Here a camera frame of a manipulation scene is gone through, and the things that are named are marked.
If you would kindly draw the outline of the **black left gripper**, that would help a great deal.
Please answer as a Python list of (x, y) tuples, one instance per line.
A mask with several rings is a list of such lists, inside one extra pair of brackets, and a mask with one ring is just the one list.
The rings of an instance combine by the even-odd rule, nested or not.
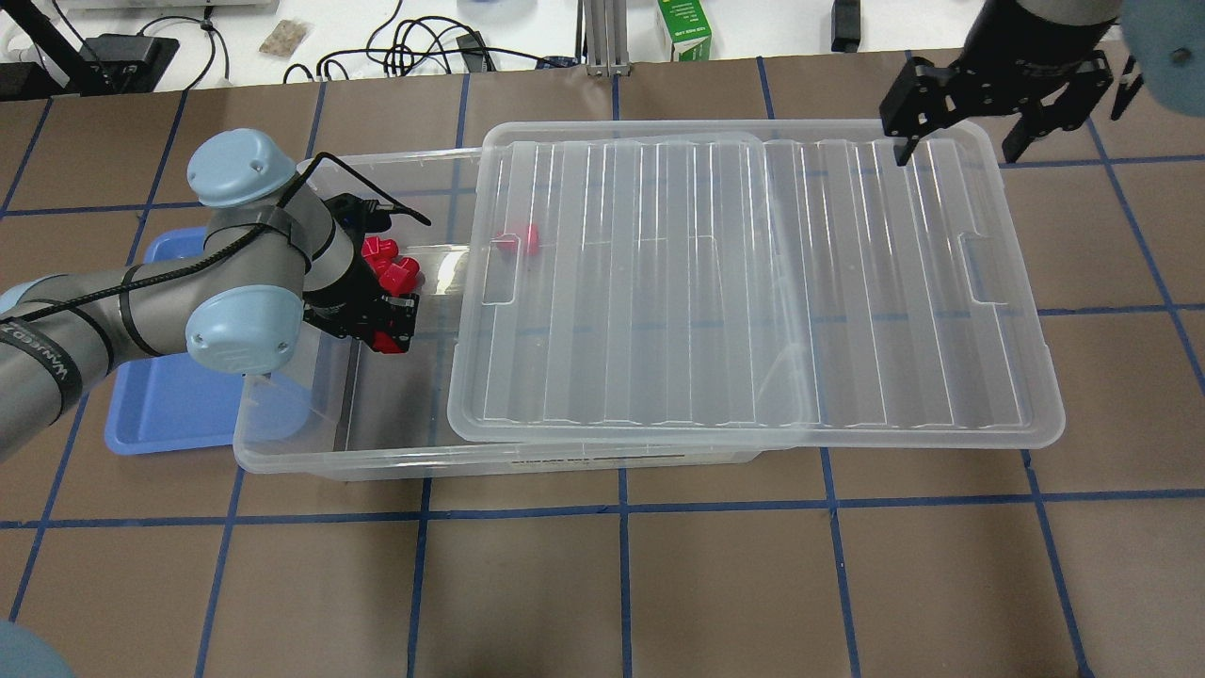
[(406, 335), (416, 331), (419, 295), (416, 291), (389, 297), (380, 288), (378, 275), (362, 259), (366, 236), (383, 237), (394, 216), (419, 219), (419, 212), (404, 204), (382, 204), (378, 199), (343, 193), (327, 199), (335, 232), (349, 241), (349, 263), (331, 285), (304, 293), (304, 322), (336, 338), (354, 338), (370, 348), (374, 331)]

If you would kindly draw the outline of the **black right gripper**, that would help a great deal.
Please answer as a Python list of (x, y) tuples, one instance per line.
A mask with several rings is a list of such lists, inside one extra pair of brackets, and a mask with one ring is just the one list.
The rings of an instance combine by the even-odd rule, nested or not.
[(1118, 17), (1119, 1), (986, 1), (956, 60), (909, 57), (878, 104), (897, 166), (959, 120), (1019, 116), (1000, 142), (1006, 164), (1084, 124), (1113, 82), (1098, 46)]

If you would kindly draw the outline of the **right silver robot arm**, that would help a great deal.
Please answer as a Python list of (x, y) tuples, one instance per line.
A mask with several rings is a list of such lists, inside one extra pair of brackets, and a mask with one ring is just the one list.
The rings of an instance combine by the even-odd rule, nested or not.
[(1003, 155), (1015, 163), (1050, 132), (1084, 124), (1111, 87), (1111, 119), (1142, 89), (1201, 116), (1203, 47), (1200, 1), (987, 1), (956, 61), (909, 58), (878, 119), (905, 166), (937, 130), (1013, 116)]

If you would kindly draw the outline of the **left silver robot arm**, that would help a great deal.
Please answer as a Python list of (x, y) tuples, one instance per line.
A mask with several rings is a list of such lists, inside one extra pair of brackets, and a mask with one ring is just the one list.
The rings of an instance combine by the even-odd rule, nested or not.
[(86, 275), (48, 275), (2, 295), (1, 446), (12, 458), (118, 366), (186, 353), (212, 372), (268, 375), (292, 360), (304, 325), (404, 353), (419, 297), (380, 282), (362, 257), (393, 216), (431, 220), (360, 172), (374, 197), (319, 197), (261, 130), (225, 130), (186, 166), (211, 211), (200, 257)]

